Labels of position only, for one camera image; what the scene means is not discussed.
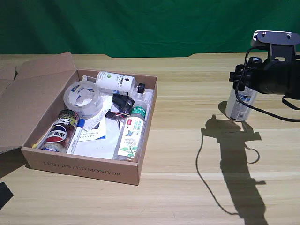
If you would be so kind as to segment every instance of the cardboard lid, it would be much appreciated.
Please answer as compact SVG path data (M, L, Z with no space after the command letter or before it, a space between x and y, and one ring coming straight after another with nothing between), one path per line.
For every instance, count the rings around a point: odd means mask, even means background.
M0 96L15 78L15 66L7 64L0 68Z
M20 67L16 79L10 80L0 95L0 153L26 142L75 71L69 52L28 61Z

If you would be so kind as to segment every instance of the wood grain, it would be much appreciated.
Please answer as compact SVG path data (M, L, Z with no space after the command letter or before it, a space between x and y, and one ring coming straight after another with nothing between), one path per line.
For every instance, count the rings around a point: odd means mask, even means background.
M0 66L38 57L1 55ZM78 68L158 76L140 185L35 171L19 167L25 161L18 155L11 165L0 166L5 167L0 181L14 194L0 211L0 225L300 224L299 124L252 111L243 129L220 110L232 85L229 72L243 58L242 53L149 59L74 55ZM258 95L255 106L300 118L280 96ZM196 171L200 147L198 168L211 192ZM248 164L257 152L258 162Z

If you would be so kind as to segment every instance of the cardboard box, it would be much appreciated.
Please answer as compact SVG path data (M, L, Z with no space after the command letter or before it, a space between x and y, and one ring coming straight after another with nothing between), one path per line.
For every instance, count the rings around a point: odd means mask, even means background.
M76 69L68 53L25 62L15 77L15 67L0 70L0 153L20 148L32 169L138 185L154 105L157 77L134 76L154 90L143 145L137 162L69 155L32 149L65 108L63 94L83 75L96 77L98 71Z

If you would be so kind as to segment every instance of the green cloth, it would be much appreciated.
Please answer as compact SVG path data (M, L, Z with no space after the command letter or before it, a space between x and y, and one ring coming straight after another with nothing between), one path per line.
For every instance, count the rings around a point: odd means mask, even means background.
M255 30L300 33L299 0L2 0L1 54L185 57L246 52Z

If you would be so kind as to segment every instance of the label with leaf print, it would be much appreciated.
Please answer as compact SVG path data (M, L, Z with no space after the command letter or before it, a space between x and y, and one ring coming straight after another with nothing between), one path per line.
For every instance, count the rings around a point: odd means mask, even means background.
M129 117L126 119L118 150L119 156L135 157L143 126L144 121L138 117Z

